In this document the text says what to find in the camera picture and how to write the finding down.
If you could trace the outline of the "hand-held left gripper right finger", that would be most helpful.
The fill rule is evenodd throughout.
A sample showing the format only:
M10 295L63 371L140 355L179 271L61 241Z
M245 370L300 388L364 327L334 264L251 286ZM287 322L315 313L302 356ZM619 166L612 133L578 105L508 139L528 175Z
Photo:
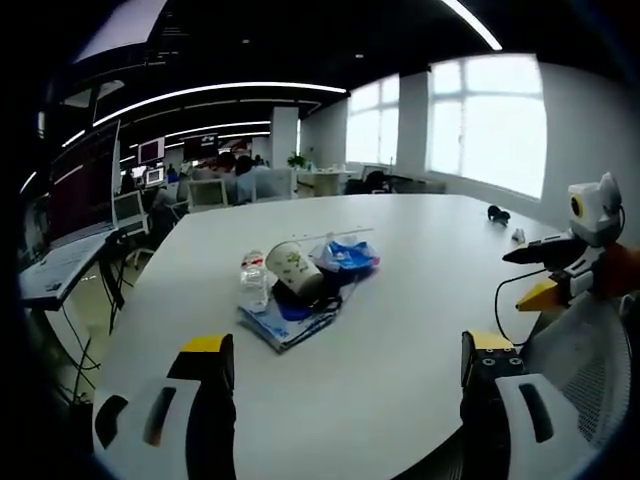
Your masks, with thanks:
M500 335L462 333L461 389L464 479L570 479L594 453L578 410Z

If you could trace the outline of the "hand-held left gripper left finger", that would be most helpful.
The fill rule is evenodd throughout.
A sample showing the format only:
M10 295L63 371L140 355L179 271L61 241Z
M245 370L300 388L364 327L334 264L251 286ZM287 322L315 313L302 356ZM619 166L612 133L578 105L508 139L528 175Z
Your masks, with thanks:
M113 479L234 479L234 342L195 337L168 373L98 409L94 431Z

